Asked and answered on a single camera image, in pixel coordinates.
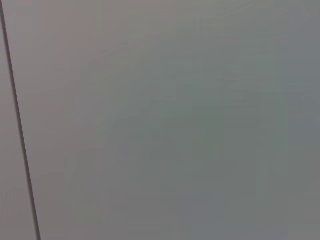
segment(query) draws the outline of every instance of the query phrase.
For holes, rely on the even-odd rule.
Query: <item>dark line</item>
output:
[[[9,49],[9,41],[8,41],[8,34],[7,34],[4,7],[2,4],[2,0],[0,0],[0,21],[1,21],[1,25],[2,25],[2,32],[3,32],[3,38],[4,38],[4,44],[5,44],[5,52],[6,52],[6,58],[8,61],[9,73],[10,73],[13,101],[14,101],[16,118],[17,118],[17,123],[18,123],[20,143],[21,143],[21,148],[22,148],[22,153],[23,153],[26,181],[27,181],[27,185],[28,185],[29,197],[30,197],[30,202],[31,202],[31,210],[32,210],[32,215],[33,215],[35,235],[36,235],[37,240],[41,240],[37,211],[36,211],[36,204],[35,204],[35,198],[34,198],[34,192],[33,192],[32,183],[31,183],[31,176],[30,176],[30,170],[29,170],[29,163],[28,163],[28,157],[27,157],[24,131],[23,131],[22,122],[21,122],[21,115],[20,115],[17,89],[16,89],[16,83],[15,83],[15,77],[14,77],[14,70],[13,70],[13,66],[12,66],[10,49]]]

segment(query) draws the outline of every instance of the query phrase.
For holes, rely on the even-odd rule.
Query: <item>gray wall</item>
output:
[[[0,239],[34,240],[18,122],[0,26]]]
[[[4,10],[43,239],[319,239],[319,1]]]

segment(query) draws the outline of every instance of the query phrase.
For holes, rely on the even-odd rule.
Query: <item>white surface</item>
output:
[[[25,165],[0,29],[0,239],[34,240]]]
[[[4,0],[44,240],[320,238],[320,3],[248,2]]]

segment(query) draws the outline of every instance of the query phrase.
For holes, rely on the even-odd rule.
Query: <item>gray panel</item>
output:
[[[44,239],[319,239],[319,1],[4,8]]]
[[[0,26],[0,239],[34,240],[24,158]]]

